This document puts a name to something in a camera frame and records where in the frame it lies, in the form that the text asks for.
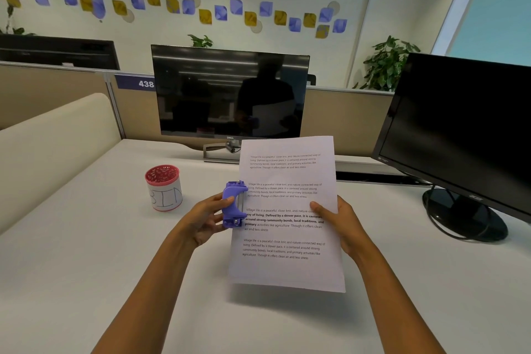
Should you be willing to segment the thin green plant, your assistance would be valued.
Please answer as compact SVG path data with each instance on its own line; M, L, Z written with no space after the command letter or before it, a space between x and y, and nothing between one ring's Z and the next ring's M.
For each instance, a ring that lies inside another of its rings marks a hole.
M27 33L23 27L14 27L12 24L12 16L14 14L14 6L8 3L7 11L7 21L4 27L0 26L0 34L3 35L23 35L23 36L34 36L35 33Z

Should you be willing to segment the cream curved side divider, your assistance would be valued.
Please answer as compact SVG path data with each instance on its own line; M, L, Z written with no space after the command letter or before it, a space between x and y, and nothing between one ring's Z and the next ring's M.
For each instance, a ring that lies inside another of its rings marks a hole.
M100 93L0 130L0 235L121 139Z

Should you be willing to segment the beige desk partition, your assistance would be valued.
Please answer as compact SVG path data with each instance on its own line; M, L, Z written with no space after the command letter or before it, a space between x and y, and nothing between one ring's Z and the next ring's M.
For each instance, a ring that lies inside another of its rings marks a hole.
M124 138L198 150L224 141L162 135L156 93L120 89L113 71L13 62L0 62L0 130L94 93L110 100ZM392 98L385 92L310 87L301 136L333 136L336 155L370 156Z

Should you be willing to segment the large green potted plant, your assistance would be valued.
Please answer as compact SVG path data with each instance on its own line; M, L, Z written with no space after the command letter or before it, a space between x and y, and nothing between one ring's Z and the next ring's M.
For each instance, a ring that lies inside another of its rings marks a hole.
M421 49L410 42L395 38L391 35L384 42L372 47L374 54L364 62L366 74L363 84L355 83L353 89L372 89L384 92L394 92L401 73L410 53L420 53Z

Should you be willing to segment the black monitor behind partition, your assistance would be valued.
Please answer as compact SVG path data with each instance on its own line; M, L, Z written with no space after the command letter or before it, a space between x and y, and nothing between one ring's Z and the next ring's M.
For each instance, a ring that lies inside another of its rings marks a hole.
M0 34L0 61L120 70L113 41Z

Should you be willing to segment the black monitor with silver stand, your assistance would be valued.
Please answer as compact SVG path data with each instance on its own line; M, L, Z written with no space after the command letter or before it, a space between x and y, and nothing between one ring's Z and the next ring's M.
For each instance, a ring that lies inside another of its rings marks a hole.
M161 134L247 139L301 134L310 56L151 45Z

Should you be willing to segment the purple partition label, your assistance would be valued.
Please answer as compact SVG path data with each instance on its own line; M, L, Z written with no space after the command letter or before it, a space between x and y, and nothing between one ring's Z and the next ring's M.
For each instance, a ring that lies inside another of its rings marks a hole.
M155 78L148 75L115 74L118 89L155 92Z

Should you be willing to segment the person's right hand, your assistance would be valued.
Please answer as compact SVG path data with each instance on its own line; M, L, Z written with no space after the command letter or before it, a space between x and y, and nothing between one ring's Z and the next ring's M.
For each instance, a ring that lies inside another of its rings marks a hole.
M333 218L322 219L339 236L342 250L355 262L358 261L363 249L371 244L368 234L352 206L340 196L337 196L337 212L333 214Z

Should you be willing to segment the person's left forearm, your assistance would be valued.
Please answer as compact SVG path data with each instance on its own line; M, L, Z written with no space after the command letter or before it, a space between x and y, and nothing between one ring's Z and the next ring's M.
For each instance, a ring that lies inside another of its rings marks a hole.
M91 354L161 354L185 271L197 244L177 224L169 232Z

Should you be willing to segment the white cup with red rim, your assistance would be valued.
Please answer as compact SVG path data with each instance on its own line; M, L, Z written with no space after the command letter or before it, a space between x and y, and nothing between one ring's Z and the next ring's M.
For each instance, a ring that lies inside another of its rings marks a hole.
M183 202L179 169L171 164L157 165L145 175L151 205L154 210L168 212Z

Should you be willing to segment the white printed paper sheet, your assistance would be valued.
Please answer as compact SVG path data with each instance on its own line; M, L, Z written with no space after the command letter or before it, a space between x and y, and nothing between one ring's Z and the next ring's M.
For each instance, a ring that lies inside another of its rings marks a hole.
M310 208L338 212L333 136L244 140L239 170L247 217L232 230L230 282L345 293L339 237Z

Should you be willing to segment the window with white frame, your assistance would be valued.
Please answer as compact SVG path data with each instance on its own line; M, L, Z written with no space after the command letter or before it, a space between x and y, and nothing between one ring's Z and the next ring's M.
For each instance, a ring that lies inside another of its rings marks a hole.
M431 53L531 67L531 0L453 0Z

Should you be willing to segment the person's right forearm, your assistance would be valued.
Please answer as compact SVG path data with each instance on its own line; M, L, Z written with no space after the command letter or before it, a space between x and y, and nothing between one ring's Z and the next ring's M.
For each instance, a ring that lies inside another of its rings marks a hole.
M447 354L377 246L342 238L342 248L361 273L384 354Z

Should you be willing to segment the purple hole punch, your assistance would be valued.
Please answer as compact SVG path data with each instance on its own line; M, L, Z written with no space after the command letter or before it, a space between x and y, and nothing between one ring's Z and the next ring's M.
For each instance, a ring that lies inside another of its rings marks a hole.
M231 205L222 209L222 225L224 228L242 227L247 214L242 211L244 193L248 191L247 185L242 181L230 181L222 192L222 199L234 198Z

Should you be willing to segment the black monitor with round base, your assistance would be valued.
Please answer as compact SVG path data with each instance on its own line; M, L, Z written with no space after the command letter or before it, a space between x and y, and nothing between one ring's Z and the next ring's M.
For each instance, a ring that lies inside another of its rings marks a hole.
M411 53L371 157L431 184L430 221L498 243L531 223L531 67Z

